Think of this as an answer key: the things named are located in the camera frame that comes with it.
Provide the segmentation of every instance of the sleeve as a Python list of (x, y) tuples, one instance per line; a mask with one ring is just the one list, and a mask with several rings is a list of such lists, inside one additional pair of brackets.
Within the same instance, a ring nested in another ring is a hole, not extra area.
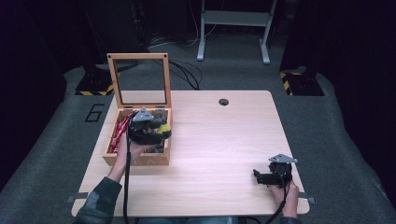
[(303, 224), (303, 222), (295, 217), (282, 217), (279, 224)]
[(122, 185), (104, 177), (78, 210), (74, 223), (111, 223)]

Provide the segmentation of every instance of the wooden box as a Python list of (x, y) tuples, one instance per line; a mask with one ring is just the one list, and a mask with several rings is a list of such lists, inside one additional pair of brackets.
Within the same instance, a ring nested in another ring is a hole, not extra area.
[[(146, 108), (153, 116), (166, 116), (166, 123), (172, 127), (172, 105), (166, 53), (109, 53), (107, 59), (118, 105), (103, 153), (107, 164), (112, 166), (117, 157), (112, 146), (117, 123)], [(137, 161), (131, 161), (131, 165), (169, 165), (171, 138), (163, 140), (161, 147), (142, 153)]]

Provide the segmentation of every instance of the person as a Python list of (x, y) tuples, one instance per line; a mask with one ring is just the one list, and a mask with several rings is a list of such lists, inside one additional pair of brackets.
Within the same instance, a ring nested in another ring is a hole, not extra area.
[[(135, 142), (130, 145), (131, 161), (140, 157), (143, 151), (152, 146), (141, 146)], [(110, 224), (113, 220), (116, 200), (120, 194), (122, 185), (120, 181), (126, 168), (126, 134), (120, 138), (120, 148), (117, 153), (116, 162), (107, 176), (93, 189), (84, 205), (78, 210), (74, 223), (104, 223)], [(283, 189), (277, 186), (269, 186), (273, 192), (276, 202), (280, 204), (283, 200)], [(287, 202), (282, 210), (283, 217), (280, 219), (281, 224), (300, 224), (297, 218), (299, 190), (291, 181), (290, 189), (287, 196)], [(238, 223), (237, 217), (195, 217), (195, 218), (141, 218), (139, 224), (169, 223), (169, 224), (232, 224)]]

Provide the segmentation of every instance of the box lid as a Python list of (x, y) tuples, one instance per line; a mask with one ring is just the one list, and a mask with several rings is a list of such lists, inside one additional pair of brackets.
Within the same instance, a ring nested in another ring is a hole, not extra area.
[(167, 53), (108, 53), (107, 60), (118, 108), (172, 107)]

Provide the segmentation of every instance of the tabletop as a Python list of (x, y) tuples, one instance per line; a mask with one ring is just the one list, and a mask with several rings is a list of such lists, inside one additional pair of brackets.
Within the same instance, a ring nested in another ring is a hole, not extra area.
[[(170, 164), (133, 166), (128, 216), (213, 217), (271, 215), (277, 209), (253, 169), (270, 173), (269, 158), (292, 157), (269, 91), (172, 91)], [(227, 99), (221, 105), (220, 99)], [(117, 116), (113, 99), (79, 192), (91, 192), (110, 168), (102, 158)], [(304, 192), (295, 164), (295, 184)], [(85, 199), (76, 199), (75, 216)], [(122, 216), (123, 190), (114, 216)], [(300, 199), (298, 214), (309, 211)]]

